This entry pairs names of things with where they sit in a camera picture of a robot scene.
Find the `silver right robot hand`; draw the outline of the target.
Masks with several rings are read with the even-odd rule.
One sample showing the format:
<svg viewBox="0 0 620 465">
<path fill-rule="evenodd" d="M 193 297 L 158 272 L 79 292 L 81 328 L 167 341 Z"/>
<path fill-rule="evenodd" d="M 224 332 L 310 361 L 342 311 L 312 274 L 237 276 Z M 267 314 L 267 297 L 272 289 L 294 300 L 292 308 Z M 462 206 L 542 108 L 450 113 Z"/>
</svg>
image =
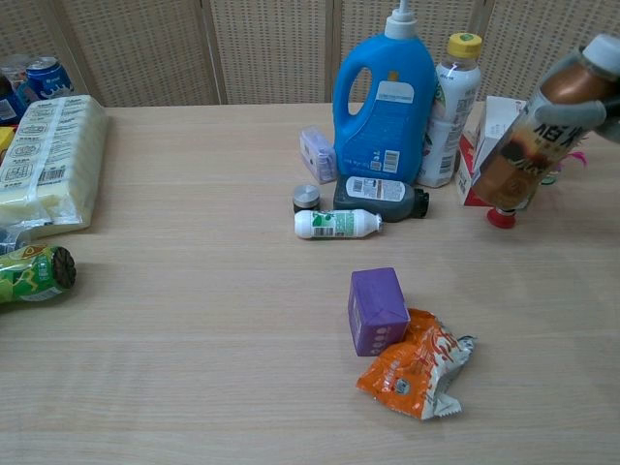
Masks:
<svg viewBox="0 0 620 465">
<path fill-rule="evenodd" d="M 535 115 L 548 124 L 581 125 L 606 140 L 619 143 L 619 90 L 611 96 L 579 104 L 543 104 Z"/>
</svg>

